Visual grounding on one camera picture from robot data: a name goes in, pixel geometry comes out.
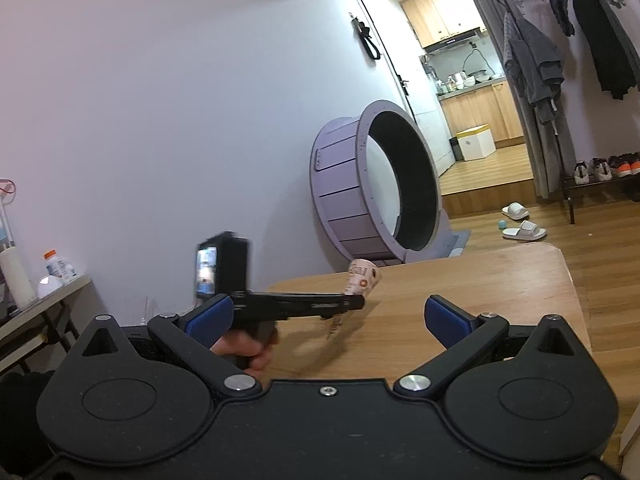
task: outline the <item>purple cat wheel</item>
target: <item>purple cat wheel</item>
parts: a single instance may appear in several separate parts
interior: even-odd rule
[[[398,221],[385,226],[367,171],[367,137],[385,153],[398,185]],[[449,256],[456,241],[422,134],[402,108],[375,101],[356,118],[327,123],[311,153],[316,211],[345,258],[393,265]]]

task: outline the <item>white box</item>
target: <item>white box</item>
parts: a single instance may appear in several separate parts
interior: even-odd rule
[[[495,151],[494,136],[488,124],[469,128],[456,134],[465,160],[485,158]]]

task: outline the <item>wooden cabinet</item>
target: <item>wooden cabinet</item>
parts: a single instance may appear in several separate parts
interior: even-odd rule
[[[422,46],[486,28],[473,0],[405,0],[401,5]]]
[[[427,46],[450,36],[432,0],[407,0],[404,13],[414,28],[421,46]]]
[[[494,140],[522,136],[518,112],[506,81],[440,101],[451,134],[488,124]]]
[[[509,138],[513,139],[523,136],[524,133],[522,132],[522,125],[520,124],[520,116],[516,109],[516,103],[513,101],[509,84],[506,81],[502,81],[500,83],[494,83],[492,88],[494,89],[495,98],[502,112],[504,124],[507,126]]]

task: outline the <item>paper towel roll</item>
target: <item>paper towel roll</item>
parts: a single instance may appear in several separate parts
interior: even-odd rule
[[[16,247],[9,247],[0,253],[0,269],[18,309],[24,310],[37,296],[29,281],[26,270],[20,262]]]

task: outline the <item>silver screw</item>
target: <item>silver screw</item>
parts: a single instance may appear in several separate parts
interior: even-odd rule
[[[334,388],[333,386],[323,386],[318,390],[318,392],[323,397],[333,397],[336,393],[338,393],[338,388]]]
[[[244,392],[255,386],[255,379],[247,374],[229,375],[229,377],[225,379],[225,386],[236,392]]]
[[[418,374],[405,375],[399,383],[405,390],[411,392],[421,392],[431,386],[430,378]]]

